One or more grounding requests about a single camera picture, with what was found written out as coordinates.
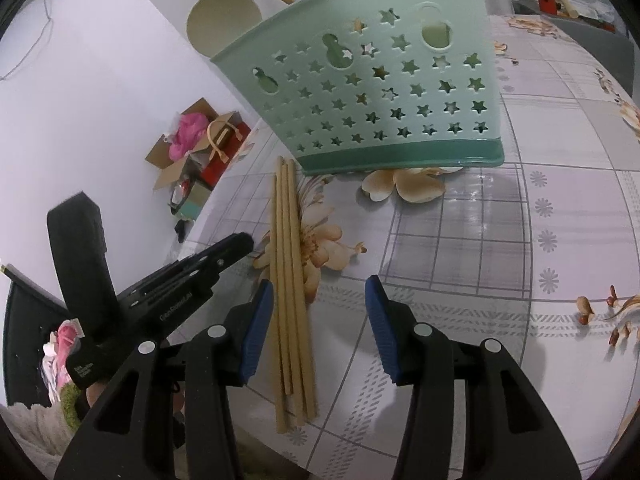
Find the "blue rubber tip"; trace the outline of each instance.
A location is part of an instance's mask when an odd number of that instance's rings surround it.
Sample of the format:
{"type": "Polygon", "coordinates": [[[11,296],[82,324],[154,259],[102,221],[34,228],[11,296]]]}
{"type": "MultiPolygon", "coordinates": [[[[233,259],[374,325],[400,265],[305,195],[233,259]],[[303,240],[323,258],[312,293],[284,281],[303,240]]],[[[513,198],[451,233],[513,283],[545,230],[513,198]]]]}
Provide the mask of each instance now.
{"type": "Polygon", "coordinates": [[[377,276],[373,275],[367,279],[364,298],[382,366],[395,383],[400,377],[398,342],[386,315],[389,300],[377,276]]]}
{"type": "Polygon", "coordinates": [[[271,282],[263,280],[263,284],[258,289],[259,298],[255,298],[258,305],[255,309],[254,318],[246,331],[242,342],[242,364],[240,365],[240,378],[246,384],[249,378],[258,369],[258,361],[267,336],[267,329],[271,321],[273,311],[273,285],[271,282]]]}

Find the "bundle of chopsticks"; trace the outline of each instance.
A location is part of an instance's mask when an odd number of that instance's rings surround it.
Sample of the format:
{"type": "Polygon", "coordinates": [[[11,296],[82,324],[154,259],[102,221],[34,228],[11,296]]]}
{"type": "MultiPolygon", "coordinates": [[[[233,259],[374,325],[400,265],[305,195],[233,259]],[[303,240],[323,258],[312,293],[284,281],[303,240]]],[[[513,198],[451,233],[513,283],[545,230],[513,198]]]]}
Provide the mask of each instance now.
{"type": "Polygon", "coordinates": [[[296,188],[294,161],[284,161],[279,156],[271,197],[270,279],[275,288],[275,302],[269,325],[278,433],[287,432],[288,395],[292,395],[297,426],[317,415],[296,188]]]}

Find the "green plastic basket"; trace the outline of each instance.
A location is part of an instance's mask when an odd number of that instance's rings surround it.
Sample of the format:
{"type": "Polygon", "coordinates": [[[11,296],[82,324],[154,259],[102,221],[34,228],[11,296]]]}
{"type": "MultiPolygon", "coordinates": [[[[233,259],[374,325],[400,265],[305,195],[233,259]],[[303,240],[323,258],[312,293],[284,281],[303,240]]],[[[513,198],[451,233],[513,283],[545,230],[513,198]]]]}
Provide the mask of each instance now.
{"type": "Polygon", "coordinates": [[[212,61],[306,174],[498,166],[484,0],[301,0],[212,61]]]}

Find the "white cable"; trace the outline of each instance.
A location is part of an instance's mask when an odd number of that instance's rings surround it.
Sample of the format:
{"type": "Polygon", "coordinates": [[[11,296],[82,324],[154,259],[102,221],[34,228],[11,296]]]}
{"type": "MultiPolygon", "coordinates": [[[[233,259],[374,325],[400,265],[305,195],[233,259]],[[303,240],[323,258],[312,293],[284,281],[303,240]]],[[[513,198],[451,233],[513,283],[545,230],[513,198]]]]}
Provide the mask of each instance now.
{"type": "Polygon", "coordinates": [[[53,22],[53,18],[49,14],[49,7],[47,7],[47,0],[42,0],[42,1],[44,3],[44,13],[45,13],[45,15],[47,17],[47,21],[44,24],[44,26],[42,27],[42,30],[40,31],[40,35],[38,36],[38,39],[31,45],[30,49],[22,57],[22,59],[18,62],[18,64],[16,66],[14,66],[11,70],[9,70],[9,72],[4,74],[3,76],[0,76],[0,81],[4,81],[5,79],[9,78],[11,76],[11,74],[13,74],[16,70],[18,70],[20,68],[20,66],[24,63],[24,61],[29,57],[29,54],[33,51],[33,49],[36,48],[38,43],[40,43],[40,40],[44,36],[44,32],[45,32],[45,30],[47,30],[47,27],[49,26],[49,23],[53,22]]]}

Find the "floral tablecloth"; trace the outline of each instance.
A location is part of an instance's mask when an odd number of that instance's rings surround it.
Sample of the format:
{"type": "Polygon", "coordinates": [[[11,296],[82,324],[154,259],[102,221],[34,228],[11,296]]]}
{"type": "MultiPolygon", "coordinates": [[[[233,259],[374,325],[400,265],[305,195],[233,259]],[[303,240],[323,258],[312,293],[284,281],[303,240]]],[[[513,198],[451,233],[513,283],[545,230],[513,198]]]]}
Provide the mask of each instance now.
{"type": "MultiPolygon", "coordinates": [[[[421,204],[396,192],[372,202],[360,189],[364,174],[299,176],[319,416],[276,434],[267,354],[248,387],[230,391],[230,404],[236,424],[321,478],[391,478],[401,444],[411,391],[390,382],[376,352],[364,306],[370,274],[449,338],[502,341],[585,478],[640,397],[636,332],[610,346],[621,319],[606,319],[609,285],[620,298],[640,292],[637,109],[552,25],[532,17],[492,17],[491,25],[506,154],[500,168],[439,176],[446,192],[421,204]],[[577,296],[596,313],[587,326],[578,323],[577,296]]],[[[264,266],[279,155],[290,156],[259,124],[207,202],[183,255],[233,232],[251,233],[257,252],[225,271],[212,301],[174,341],[250,297],[264,266]]],[[[456,384],[451,478],[462,470],[463,396],[456,384]]]]}

